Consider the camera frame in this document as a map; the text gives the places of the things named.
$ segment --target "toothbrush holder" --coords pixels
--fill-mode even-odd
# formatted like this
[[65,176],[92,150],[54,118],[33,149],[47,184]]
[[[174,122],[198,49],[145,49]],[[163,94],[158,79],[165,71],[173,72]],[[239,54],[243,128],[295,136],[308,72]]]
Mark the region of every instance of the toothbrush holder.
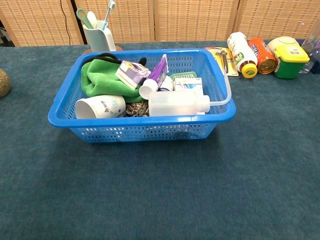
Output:
[[103,20],[98,20],[94,29],[87,28],[83,25],[84,34],[88,39],[92,52],[105,52],[105,51],[115,51],[116,46],[112,33],[108,28],[108,23],[104,30],[102,31],[102,26],[104,24]]

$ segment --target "wicker screen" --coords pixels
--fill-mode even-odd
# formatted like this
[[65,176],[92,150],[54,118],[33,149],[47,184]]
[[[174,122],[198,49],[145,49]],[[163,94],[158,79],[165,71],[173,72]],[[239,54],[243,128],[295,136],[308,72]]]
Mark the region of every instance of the wicker screen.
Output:
[[[109,0],[76,0],[78,8],[94,12],[104,20]],[[115,0],[108,17],[115,43],[153,42],[155,40],[153,0]]]
[[304,39],[319,15],[319,0],[240,0],[233,31],[249,39]]
[[156,41],[226,40],[239,0],[154,0]]
[[0,19],[15,46],[83,44],[67,0],[0,0]]

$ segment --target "toothbrush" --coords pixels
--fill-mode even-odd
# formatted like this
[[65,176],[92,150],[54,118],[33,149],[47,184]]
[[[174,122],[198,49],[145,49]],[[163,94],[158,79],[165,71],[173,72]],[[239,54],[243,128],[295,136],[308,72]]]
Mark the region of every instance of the toothbrush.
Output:
[[85,12],[85,10],[79,8],[76,11],[76,16],[84,23],[84,25],[86,25],[88,29],[94,29],[94,27],[91,25],[90,21],[87,18],[87,13]]
[[110,11],[115,9],[115,7],[116,7],[116,2],[114,0],[110,0],[109,4],[108,4],[108,11],[106,12],[106,15],[105,15],[105,18],[104,18],[104,21],[103,21],[103,25],[102,25],[102,28],[101,28],[102,31],[105,30],[105,27],[107,25],[107,19],[108,19]]

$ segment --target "green towel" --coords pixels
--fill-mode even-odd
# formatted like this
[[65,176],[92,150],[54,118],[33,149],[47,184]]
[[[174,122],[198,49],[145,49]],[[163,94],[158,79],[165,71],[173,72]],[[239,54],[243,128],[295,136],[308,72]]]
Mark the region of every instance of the green towel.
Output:
[[120,63],[112,54],[101,54],[85,61],[81,68],[82,91],[88,97],[112,94],[123,96],[127,103],[144,101],[139,95],[139,88],[133,90],[116,77]]

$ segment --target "orange can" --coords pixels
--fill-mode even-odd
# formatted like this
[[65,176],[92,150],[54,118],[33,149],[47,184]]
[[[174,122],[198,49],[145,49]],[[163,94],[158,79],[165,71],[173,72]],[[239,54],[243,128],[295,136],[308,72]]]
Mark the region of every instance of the orange can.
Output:
[[277,67],[277,61],[265,41],[260,37],[254,37],[248,42],[248,45],[258,58],[258,72],[260,74],[272,73]]

